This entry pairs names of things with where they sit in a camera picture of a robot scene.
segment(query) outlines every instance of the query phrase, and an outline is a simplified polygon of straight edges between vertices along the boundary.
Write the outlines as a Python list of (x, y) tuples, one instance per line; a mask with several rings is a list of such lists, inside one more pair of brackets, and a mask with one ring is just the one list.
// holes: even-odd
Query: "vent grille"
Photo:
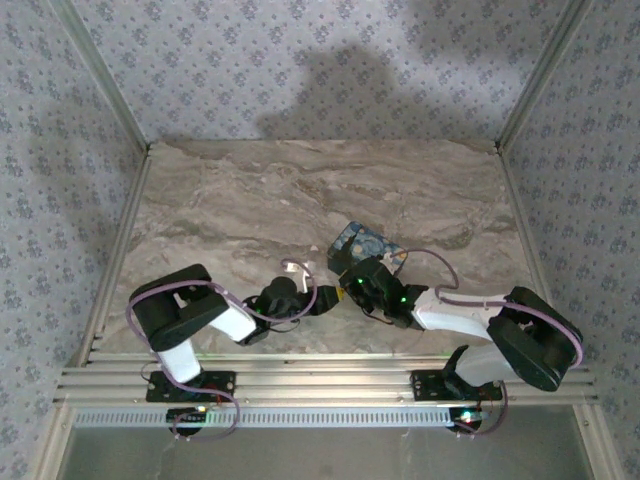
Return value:
[[(82, 408), (74, 426), (91, 427), (166, 427), (166, 409)], [(228, 427), (235, 413), (208, 412), (205, 422), (190, 426)], [(345, 427), (442, 427), (451, 426), (447, 408), (244, 408), (240, 427), (245, 428), (345, 428)]]

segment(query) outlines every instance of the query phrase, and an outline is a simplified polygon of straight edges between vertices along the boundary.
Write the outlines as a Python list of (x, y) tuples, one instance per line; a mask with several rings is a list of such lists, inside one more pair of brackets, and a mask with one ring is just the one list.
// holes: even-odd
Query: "mounting plate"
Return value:
[[(210, 395), (208, 393), (191, 393), (175, 387), (164, 373), (152, 372), (147, 388), (147, 402), (149, 403), (229, 403), (227, 398)], [(203, 371), (196, 378), (187, 383), (195, 388), (215, 388), (233, 395), (236, 388), (235, 372)]]
[[(414, 370), (411, 372), (411, 388), (416, 402), (460, 400), (445, 385), (442, 370)], [(487, 383), (478, 388), (474, 396), (465, 400), (487, 402), (502, 400), (502, 390), (493, 383)]]

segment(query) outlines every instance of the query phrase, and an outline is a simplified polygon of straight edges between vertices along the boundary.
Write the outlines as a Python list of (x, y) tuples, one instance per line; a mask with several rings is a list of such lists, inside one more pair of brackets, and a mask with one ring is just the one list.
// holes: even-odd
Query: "marble surface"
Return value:
[[(321, 259), (351, 221), (403, 247), (426, 246), (457, 269), (464, 293), (531, 286), (498, 157), (483, 144), (440, 141), (227, 141), (156, 144), (100, 349), (143, 352), (124, 307), (138, 286), (193, 263), (240, 298), (281, 274), (283, 257)], [(320, 268), (322, 283), (337, 277)], [(448, 280), (413, 254), (404, 282)], [(194, 337), (212, 353), (447, 353), (473, 337), (401, 330), (348, 298), (287, 334), (240, 347), (214, 329)]]

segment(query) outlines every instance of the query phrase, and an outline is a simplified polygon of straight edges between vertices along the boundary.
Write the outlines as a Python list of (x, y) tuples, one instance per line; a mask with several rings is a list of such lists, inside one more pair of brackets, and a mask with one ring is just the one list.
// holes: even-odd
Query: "glass panel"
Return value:
[(240, 429), (215, 443), (159, 428), (74, 429), (58, 480), (593, 478), (569, 407), (514, 407), (500, 430)]

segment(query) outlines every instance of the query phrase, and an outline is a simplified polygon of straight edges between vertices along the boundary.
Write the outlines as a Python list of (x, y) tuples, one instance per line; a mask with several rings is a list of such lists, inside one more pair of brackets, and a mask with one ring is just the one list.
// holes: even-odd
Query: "patterned wallpaper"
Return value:
[(508, 159), (553, 297), (640, 478), (640, 1), (596, 3)]
[(74, 0), (147, 140), (496, 138), (565, 0)]
[(48, 7), (0, 2), (0, 478), (23, 478), (140, 155)]

